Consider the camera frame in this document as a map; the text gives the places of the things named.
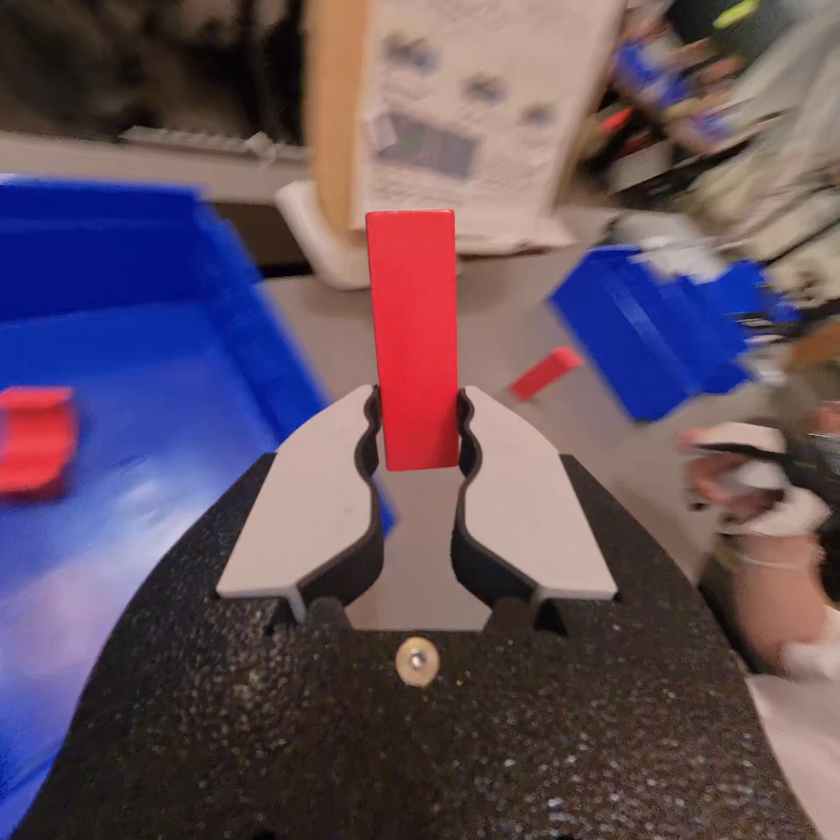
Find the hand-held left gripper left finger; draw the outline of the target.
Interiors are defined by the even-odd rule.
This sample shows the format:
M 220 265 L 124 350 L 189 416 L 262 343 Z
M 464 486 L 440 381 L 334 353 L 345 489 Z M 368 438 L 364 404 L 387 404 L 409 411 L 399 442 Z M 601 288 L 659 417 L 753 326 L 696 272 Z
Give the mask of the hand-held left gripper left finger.
M 384 565 L 374 476 L 380 390 L 362 385 L 278 447 L 216 583 L 222 599 L 280 599 L 298 623 L 327 597 L 348 606 Z

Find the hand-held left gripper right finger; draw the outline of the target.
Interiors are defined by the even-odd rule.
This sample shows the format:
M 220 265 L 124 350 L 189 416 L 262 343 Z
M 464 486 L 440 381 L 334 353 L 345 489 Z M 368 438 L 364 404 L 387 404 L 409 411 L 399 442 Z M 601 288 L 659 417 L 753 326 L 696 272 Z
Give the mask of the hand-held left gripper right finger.
M 458 393 L 458 433 L 458 583 L 489 608 L 612 601 L 617 584 L 557 448 L 474 385 Z

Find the blue plastic bin with tag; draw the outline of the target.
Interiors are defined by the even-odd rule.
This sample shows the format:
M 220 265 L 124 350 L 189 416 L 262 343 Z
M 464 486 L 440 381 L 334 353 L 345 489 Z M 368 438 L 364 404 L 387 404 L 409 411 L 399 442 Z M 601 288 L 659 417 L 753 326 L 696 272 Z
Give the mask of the blue plastic bin with tag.
M 601 246 L 546 300 L 635 422 L 753 378 L 746 335 L 688 276 L 666 276 L 636 247 Z

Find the red wooden plank block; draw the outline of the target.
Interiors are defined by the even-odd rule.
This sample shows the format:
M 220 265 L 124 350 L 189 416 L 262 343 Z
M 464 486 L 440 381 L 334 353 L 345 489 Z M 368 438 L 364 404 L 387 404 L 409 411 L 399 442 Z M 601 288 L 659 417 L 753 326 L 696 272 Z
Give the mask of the red wooden plank block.
M 368 213 L 365 233 L 386 467 L 455 467 L 455 213 Z
M 509 393 L 521 402 L 530 401 L 551 384 L 580 369 L 584 363 L 570 346 L 557 347 L 511 383 Z

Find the person's right forearm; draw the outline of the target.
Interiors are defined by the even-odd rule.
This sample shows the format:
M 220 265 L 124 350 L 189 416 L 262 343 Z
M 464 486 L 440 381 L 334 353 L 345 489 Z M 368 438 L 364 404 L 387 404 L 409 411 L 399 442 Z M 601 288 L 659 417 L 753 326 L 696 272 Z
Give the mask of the person's right forearm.
M 816 535 L 737 538 L 739 561 L 732 593 L 738 624 L 751 650 L 778 674 L 792 645 L 819 644 L 834 611 L 820 572 Z

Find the person's right hand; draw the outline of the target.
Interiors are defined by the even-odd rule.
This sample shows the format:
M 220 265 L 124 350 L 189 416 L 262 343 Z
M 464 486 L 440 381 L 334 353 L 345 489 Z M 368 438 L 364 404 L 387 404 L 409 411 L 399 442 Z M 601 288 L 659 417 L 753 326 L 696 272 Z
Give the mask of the person's right hand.
M 775 490 L 731 489 L 730 474 L 746 463 L 745 458 L 732 454 L 706 453 L 690 458 L 686 464 L 689 509 L 710 508 L 727 520 L 747 522 L 775 508 L 779 500 Z

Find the red arch block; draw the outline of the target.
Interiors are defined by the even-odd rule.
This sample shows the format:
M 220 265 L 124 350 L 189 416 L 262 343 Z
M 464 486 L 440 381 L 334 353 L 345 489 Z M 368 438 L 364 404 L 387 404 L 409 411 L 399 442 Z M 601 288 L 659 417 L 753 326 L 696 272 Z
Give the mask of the red arch block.
M 68 386 L 10 386 L 1 392 L 1 499 L 52 501 L 67 488 L 79 441 Z

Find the printed instruction sheet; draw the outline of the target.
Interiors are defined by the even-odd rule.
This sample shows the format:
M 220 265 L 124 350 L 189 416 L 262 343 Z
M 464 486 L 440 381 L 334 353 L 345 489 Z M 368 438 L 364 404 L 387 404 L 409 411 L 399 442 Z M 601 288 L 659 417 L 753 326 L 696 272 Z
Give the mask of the printed instruction sheet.
M 357 108 L 352 224 L 452 209 L 473 252 L 544 234 L 626 2 L 373 2 Z

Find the instruction sheet on stand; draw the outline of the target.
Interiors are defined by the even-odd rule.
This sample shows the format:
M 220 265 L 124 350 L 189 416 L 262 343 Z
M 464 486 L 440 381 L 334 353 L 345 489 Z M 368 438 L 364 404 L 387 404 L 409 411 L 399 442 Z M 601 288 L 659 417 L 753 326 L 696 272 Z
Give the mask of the instruction sheet on stand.
M 353 226 L 351 205 L 364 39 L 372 3 L 307 2 L 303 21 L 306 36 L 303 117 L 308 176 L 282 187 L 276 194 L 280 213 L 316 278 L 341 291 L 357 291 L 370 286 L 364 227 Z M 543 236 L 535 247 L 520 243 L 513 249 L 464 251 L 459 246 L 455 226 L 455 247 L 459 257 L 493 259 L 538 254 L 566 249 L 574 243 L 573 235 L 559 220 L 555 207 L 578 160 L 584 122 L 593 113 L 596 97 L 603 91 L 607 64 L 593 106 L 581 123 L 566 169 L 557 181 L 549 215 L 542 221 L 542 232 L 563 235 L 564 245 L 551 247 L 549 239 Z

